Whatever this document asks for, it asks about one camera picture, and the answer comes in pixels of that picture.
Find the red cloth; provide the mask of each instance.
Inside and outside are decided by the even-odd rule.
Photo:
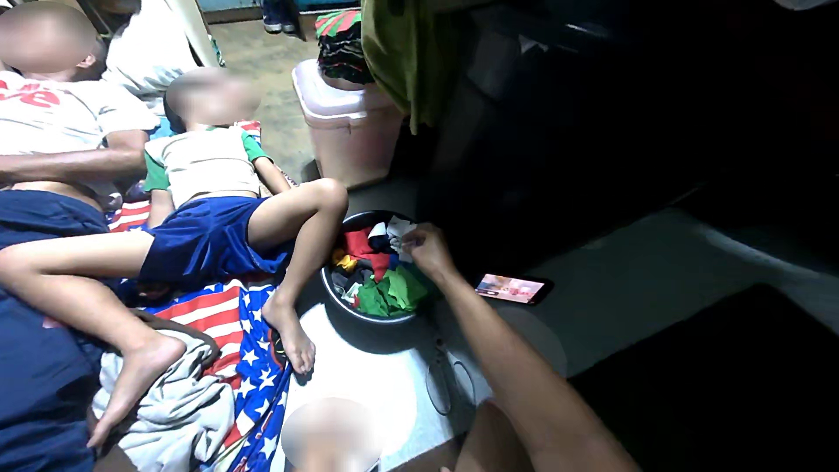
[[[367,242],[367,235],[373,228],[364,228],[361,231],[344,233],[344,251],[349,255],[361,257],[363,254],[373,254],[376,251]]]
[[[373,279],[376,283],[381,282],[390,266],[390,254],[364,254],[358,257],[369,260],[373,264]]]
[[[373,266],[373,277],[376,282],[380,282],[390,266],[390,254],[376,254],[370,247],[367,236],[372,230],[373,228],[364,228],[361,231],[344,233],[344,251],[352,257],[369,260]]]

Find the american flag blanket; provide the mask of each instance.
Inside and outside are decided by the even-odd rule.
[[[249,131],[258,138],[258,123]],[[123,204],[112,217],[111,232],[143,230],[150,207],[149,202]],[[234,444],[240,448],[227,469],[230,472],[269,472],[283,426],[293,370],[282,354],[277,332],[272,332],[262,317],[274,283],[271,275],[251,274],[145,308],[158,317],[196,328],[218,344],[221,356],[204,375],[215,375],[230,384],[236,398],[236,421],[222,450]],[[204,464],[202,469],[216,467]]]

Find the bare leg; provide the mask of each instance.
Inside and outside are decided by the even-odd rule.
[[[477,409],[455,472],[509,472],[533,470],[527,450],[507,416],[491,401]]]
[[[265,304],[263,315],[279,331],[298,374],[314,365],[315,345],[300,326],[294,304],[332,251],[346,214],[347,189],[332,179],[320,179],[269,198],[248,223],[248,243],[257,251],[297,238],[285,278]]]
[[[185,350],[178,339],[143,324],[102,283],[87,278],[137,276],[152,241],[142,232],[97,234],[34,241],[0,251],[0,285],[44,314],[122,353],[122,371],[89,446],[100,445]]]

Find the navy blue shorts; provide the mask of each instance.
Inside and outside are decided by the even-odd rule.
[[[47,191],[0,191],[0,249],[107,232],[105,217]],[[86,412],[102,349],[0,289],[0,470],[90,471]]]
[[[265,254],[248,245],[248,220],[265,198],[207,197],[184,203],[157,228],[141,281],[194,288],[248,272],[278,272],[294,242]]]

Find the phone screen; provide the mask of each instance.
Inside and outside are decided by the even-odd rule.
[[[511,302],[531,303],[533,297],[545,284],[537,281],[523,281],[513,277],[485,274],[477,284],[478,295],[500,298]]]

